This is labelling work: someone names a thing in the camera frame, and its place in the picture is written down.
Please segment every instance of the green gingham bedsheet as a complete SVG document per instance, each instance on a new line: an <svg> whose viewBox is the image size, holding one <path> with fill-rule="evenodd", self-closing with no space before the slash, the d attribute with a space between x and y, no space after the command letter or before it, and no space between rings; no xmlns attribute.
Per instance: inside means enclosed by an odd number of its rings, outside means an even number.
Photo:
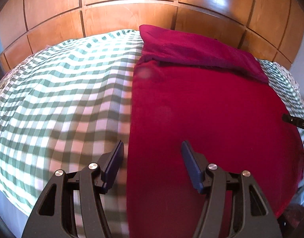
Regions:
<svg viewBox="0 0 304 238"><path fill-rule="evenodd" d="M29 57L0 82L0 190L19 210L30 214L57 169L81 170L121 139L124 164L102 204L113 237L129 236L126 159L133 68L142 47L140 33L133 30L68 40ZM290 73L277 63L258 61L290 114L304 118L304 102ZM299 131L304 139L304 130Z"/></svg>

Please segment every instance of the metal screw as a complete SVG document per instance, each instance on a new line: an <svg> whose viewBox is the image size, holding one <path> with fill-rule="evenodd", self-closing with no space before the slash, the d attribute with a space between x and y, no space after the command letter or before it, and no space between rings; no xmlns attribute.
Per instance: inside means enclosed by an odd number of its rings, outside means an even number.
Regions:
<svg viewBox="0 0 304 238"><path fill-rule="evenodd" d="M251 173L249 171L247 171L247 170L244 170L242 172L242 175L245 176L245 177L249 177L251 175Z"/></svg>
<svg viewBox="0 0 304 238"><path fill-rule="evenodd" d="M64 173L63 170L57 170L57 171L55 172L55 175L56 175L56 176L62 176L63 173Z"/></svg>
<svg viewBox="0 0 304 238"><path fill-rule="evenodd" d="M217 166L216 164L209 164L209 165L208 165L208 168L209 168L210 170L217 170L218 166Z"/></svg>
<svg viewBox="0 0 304 238"><path fill-rule="evenodd" d="M88 168L91 169L91 170L94 170L98 167L98 165L96 163L91 163L89 164Z"/></svg>

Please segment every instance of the black gripper frame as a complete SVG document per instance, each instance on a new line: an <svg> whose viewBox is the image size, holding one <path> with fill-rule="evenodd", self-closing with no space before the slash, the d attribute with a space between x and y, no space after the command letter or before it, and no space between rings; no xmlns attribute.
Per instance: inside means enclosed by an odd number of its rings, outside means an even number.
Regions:
<svg viewBox="0 0 304 238"><path fill-rule="evenodd" d="M262 190L248 171L225 172L209 164L184 141L181 153L193 187L208 194L193 238L218 238L226 191L232 191L231 238L282 238L277 219Z"/></svg>
<svg viewBox="0 0 304 238"><path fill-rule="evenodd" d="M304 119L302 118L294 117L289 114L283 114L282 120L304 130Z"/></svg>
<svg viewBox="0 0 304 238"><path fill-rule="evenodd" d="M79 190L87 238L111 238L100 194L112 187L124 154L122 141L96 164L66 174L56 171L38 198L22 238L77 238L73 191Z"/></svg>

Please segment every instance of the mattress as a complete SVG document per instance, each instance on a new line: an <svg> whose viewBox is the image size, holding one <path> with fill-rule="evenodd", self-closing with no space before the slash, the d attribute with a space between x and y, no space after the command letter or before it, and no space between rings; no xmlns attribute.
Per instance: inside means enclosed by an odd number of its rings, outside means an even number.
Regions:
<svg viewBox="0 0 304 238"><path fill-rule="evenodd" d="M119 139L127 156L132 75L142 47L140 33L133 30L68 40L27 58L0 82L0 205L7 205L7 198L17 209L5 214L1 206L0 214L16 236L26 221L19 222L16 212L27 219L54 171L78 171ZM304 102L290 73L277 63L258 61L290 114L304 118ZM299 132L304 139L304 130ZM129 236L126 166L125 160L117 185L102 198L112 234L118 237Z"/></svg>

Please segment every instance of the folded blanket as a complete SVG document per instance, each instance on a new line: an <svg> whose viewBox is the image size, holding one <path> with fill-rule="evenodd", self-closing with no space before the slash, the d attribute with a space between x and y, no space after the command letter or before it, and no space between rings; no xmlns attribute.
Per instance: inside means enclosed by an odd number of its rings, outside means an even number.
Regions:
<svg viewBox="0 0 304 238"><path fill-rule="evenodd" d="M144 41L138 65L155 60L193 66L218 66L237 70L263 83L268 78L253 55L197 34L141 25Z"/></svg>
<svg viewBox="0 0 304 238"><path fill-rule="evenodd" d="M180 154L184 140L226 171L249 170L280 216L302 178L304 151L297 128L281 119L284 103L255 74L260 65L237 49L225 56L225 45L194 34L149 26L140 33L144 58L134 68L128 155L130 236L192 237L205 196L190 182ZM215 68L183 66L197 61L190 58L193 44L198 65L211 61ZM237 63L240 55L246 63ZM235 74L237 68L250 77Z"/></svg>

